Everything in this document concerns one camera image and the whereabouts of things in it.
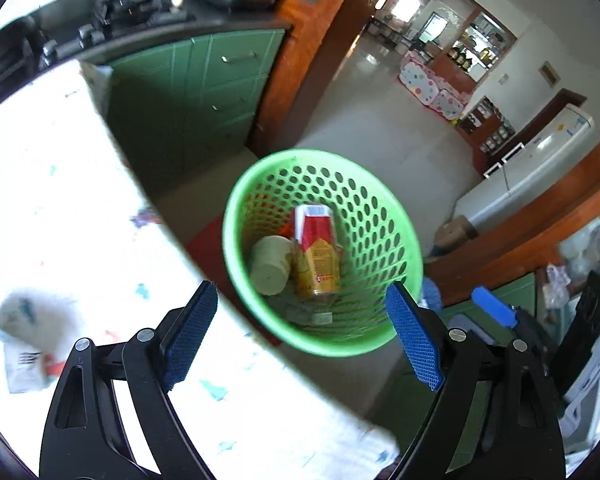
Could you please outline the white paper cup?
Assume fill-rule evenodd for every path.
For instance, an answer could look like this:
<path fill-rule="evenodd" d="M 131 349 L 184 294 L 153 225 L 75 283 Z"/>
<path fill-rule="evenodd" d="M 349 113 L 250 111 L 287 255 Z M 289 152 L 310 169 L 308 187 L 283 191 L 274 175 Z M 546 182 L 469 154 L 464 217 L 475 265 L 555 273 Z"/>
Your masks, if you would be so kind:
<path fill-rule="evenodd" d="M 251 251 L 251 285 L 263 296 L 280 294 L 289 280 L 291 261 L 291 240 L 279 235 L 261 238 L 253 245 Z"/>

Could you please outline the white milk carton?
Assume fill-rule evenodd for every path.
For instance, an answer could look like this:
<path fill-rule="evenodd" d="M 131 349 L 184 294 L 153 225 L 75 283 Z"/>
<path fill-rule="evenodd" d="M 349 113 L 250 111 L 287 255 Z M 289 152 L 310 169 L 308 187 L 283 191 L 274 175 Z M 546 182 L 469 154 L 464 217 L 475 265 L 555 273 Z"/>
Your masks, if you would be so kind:
<path fill-rule="evenodd" d="M 35 290 L 17 290 L 0 307 L 6 384 L 11 393 L 47 388 L 62 373 L 79 338 L 74 301 Z"/>

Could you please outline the green kitchen cabinet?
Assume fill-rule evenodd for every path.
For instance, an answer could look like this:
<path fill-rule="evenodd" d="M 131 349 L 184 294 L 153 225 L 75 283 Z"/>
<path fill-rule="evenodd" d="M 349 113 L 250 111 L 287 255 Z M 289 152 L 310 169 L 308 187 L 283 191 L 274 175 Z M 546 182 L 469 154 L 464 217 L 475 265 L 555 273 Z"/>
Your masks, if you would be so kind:
<path fill-rule="evenodd" d="M 244 146 L 284 36 L 220 32 L 110 62 L 107 124 L 148 193 Z"/>

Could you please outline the blue plastic bag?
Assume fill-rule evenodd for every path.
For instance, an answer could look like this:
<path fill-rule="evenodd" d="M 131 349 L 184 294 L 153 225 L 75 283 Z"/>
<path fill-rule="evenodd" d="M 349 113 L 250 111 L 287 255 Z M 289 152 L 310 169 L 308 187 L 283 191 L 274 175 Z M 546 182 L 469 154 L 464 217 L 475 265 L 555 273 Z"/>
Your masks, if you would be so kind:
<path fill-rule="evenodd" d="M 439 287 L 431 278 L 426 276 L 422 280 L 422 305 L 434 312 L 443 310 L 443 301 Z"/>

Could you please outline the dark shoe rack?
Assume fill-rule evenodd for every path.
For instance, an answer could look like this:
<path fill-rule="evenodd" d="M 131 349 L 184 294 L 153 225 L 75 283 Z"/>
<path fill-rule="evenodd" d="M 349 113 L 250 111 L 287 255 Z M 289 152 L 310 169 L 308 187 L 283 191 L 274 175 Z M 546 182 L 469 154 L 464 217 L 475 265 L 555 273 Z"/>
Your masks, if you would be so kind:
<path fill-rule="evenodd" d="M 500 160 L 498 153 L 517 135 L 512 123 L 486 96 L 458 120 L 454 129 L 471 147 L 472 164 L 479 174 Z"/>

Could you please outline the white air conditioner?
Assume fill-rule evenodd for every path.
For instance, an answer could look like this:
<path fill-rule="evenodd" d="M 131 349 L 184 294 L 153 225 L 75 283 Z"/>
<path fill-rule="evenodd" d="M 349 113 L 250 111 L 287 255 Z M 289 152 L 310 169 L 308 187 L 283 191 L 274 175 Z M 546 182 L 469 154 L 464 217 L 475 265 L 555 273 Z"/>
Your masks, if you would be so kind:
<path fill-rule="evenodd" d="M 595 129 L 582 108 L 566 105 L 527 143 L 518 143 L 460 197 L 453 216 L 463 217 L 479 233 L 503 222 L 532 202 L 557 179 L 555 168 Z"/>

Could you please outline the printed white tablecloth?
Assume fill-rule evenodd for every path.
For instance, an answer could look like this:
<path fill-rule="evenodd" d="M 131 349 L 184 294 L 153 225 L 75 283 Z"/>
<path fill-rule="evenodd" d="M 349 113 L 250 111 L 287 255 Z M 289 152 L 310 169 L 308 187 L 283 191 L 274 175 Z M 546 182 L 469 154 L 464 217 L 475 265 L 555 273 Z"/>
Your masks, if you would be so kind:
<path fill-rule="evenodd" d="M 0 315 L 61 368 L 76 340 L 126 341 L 184 306 L 204 272 L 125 165 L 79 63 L 0 105 Z M 0 433 L 38 466 L 53 388 L 8 388 Z M 221 300 L 184 380 L 178 417 L 219 479 L 371 479 L 396 438 L 304 378 Z"/>

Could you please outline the green plastic waste basket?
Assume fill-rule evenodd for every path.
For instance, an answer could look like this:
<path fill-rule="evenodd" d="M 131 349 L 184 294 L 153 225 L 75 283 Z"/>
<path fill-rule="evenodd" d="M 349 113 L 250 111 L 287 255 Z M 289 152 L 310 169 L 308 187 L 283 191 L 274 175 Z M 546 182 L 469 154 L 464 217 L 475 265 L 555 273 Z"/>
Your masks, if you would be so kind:
<path fill-rule="evenodd" d="M 245 307 L 298 350 L 348 358 L 396 336 L 385 293 L 422 291 L 414 226 L 396 196 L 340 155 L 295 148 L 238 179 L 222 227 L 224 263 Z"/>

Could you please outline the polka dot play fence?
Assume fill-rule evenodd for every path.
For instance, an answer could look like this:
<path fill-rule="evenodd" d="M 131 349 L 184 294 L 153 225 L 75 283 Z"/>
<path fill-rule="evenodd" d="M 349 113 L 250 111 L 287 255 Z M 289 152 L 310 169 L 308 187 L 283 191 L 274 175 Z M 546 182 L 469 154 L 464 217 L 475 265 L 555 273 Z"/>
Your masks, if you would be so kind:
<path fill-rule="evenodd" d="M 404 58 L 398 79 L 420 104 L 448 122 L 455 122 L 460 118 L 469 101 L 467 92 L 458 92 L 444 78 L 411 55 Z"/>

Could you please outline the wooden display cabinet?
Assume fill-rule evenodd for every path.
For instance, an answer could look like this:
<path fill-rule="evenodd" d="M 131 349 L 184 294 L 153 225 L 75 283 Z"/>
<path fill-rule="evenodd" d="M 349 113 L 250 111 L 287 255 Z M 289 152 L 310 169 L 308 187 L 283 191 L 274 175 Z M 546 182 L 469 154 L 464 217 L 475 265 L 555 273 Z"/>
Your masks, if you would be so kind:
<path fill-rule="evenodd" d="M 479 8 L 428 66 L 456 91 L 471 94 L 506 57 L 516 40 L 501 21 Z"/>

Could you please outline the wooden glass cupboard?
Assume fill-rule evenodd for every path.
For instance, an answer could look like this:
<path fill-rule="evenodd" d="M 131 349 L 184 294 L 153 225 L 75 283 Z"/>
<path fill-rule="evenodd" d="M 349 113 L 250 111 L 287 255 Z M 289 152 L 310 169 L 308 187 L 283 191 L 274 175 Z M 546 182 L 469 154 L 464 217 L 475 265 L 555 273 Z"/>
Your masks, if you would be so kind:
<path fill-rule="evenodd" d="M 262 93 L 247 148 L 259 157 L 292 148 L 302 137 L 376 0 L 278 0 L 291 24 Z"/>

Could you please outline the black gas stove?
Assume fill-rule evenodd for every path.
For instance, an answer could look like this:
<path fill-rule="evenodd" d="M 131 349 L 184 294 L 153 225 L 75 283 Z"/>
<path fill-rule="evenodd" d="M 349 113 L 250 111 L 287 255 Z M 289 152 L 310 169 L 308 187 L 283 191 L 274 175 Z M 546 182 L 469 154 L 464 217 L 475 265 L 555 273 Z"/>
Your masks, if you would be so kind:
<path fill-rule="evenodd" d="M 131 32 L 161 25 L 193 21 L 183 5 L 170 0 L 95 0 L 90 20 L 61 42 L 31 15 L 22 16 L 0 29 L 0 93 L 15 79 L 31 77 L 107 41 Z"/>

